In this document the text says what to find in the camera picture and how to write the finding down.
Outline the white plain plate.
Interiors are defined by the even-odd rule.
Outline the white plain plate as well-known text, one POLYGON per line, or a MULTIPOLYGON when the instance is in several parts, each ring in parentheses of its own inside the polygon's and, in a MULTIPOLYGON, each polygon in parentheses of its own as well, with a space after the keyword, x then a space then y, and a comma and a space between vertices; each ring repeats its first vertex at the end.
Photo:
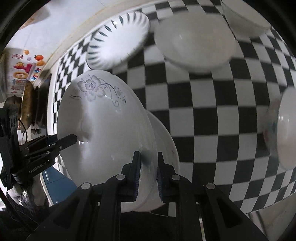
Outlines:
MULTIPOLYGON (((148 110, 146 112, 151 122, 154 131, 154 136, 156 138, 157 151, 162 153, 164 162, 166 164, 172 165, 175 169, 175 172, 178 174, 180 170, 179 155, 175 143, 172 137, 170 136, 170 133, 155 115, 153 115, 148 110)), ((136 211, 150 212, 152 210, 160 208, 163 205, 164 203, 161 202, 161 199, 159 197, 158 183, 156 182, 150 193, 148 200, 145 202, 143 206, 141 206, 136 211)))

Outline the white floral plate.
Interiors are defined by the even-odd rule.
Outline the white floral plate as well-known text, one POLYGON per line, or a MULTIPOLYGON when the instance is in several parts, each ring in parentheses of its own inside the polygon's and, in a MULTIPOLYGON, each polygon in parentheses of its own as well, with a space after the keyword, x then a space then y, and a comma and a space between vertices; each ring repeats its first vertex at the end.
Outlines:
POLYGON ((70 134, 77 142, 60 154, 77 186, 106 182, 140 152, 137 199, 124 202, 121 210, 144 206, 156 182, 156 139, 142 103, 123 80, 107 71, 91 70, 71 82, 63 94, 57 123, 58 138, 70 134))

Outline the white plate blue leaf pattern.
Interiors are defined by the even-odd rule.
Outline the white plate blue leaf pattern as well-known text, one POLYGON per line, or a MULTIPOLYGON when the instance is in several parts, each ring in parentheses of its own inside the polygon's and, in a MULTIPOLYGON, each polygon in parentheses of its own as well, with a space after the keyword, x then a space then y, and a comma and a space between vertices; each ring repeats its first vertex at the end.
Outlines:
POLYGON ((89 68, 108 70, 130 59, 143 47, 149 29, 149 18, 140 11, 111 18, 91 38, 86 53, 89 68))

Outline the white bowl colourful pattern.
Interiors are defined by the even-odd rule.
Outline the white bowl colourful pattern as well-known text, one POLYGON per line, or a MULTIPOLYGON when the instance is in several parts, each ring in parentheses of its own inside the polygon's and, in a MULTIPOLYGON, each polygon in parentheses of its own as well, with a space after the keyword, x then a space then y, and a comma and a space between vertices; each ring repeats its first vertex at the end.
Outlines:
POLYGON ((263 137, 270 155, 282 168, 295 168, 295 88, 287 88, 270 103, 263 124, 263 137))

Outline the white bowl black rim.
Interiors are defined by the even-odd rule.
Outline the white bowl black rim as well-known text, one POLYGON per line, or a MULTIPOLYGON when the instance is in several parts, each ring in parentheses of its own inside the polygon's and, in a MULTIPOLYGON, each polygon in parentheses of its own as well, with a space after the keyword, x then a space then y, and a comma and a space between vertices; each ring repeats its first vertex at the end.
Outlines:
POLYGON ((236 53, 236 39, 223 17, 183 12, 159 24, 154 41, 166 60, 189 72, 210 72, 236 53))

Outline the white small bowl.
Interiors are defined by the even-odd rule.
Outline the white small bowl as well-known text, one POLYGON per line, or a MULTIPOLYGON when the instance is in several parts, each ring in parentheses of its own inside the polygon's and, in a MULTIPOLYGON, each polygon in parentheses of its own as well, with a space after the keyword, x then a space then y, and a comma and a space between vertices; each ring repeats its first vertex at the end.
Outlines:
POLYGON ((221 6, 229 26, 235 33, 257 38, 271 29, 271 24, 244 1, 222 0, 221 6))

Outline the black white checkered mat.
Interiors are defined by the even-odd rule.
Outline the black white checkered mat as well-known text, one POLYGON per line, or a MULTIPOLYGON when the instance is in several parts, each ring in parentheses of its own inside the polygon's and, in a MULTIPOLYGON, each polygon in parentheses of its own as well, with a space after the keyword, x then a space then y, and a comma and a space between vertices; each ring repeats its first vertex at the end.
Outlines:
POLYGON ((208 74, 173 66, 153 33, 112 69, 171 134, 181 174, 217 185, 243 212, 295 194, 295 170, 269 155, 262 125, 269 104, 295 85, 295 58, 277 33, 237 39, 228 63, 208 74))

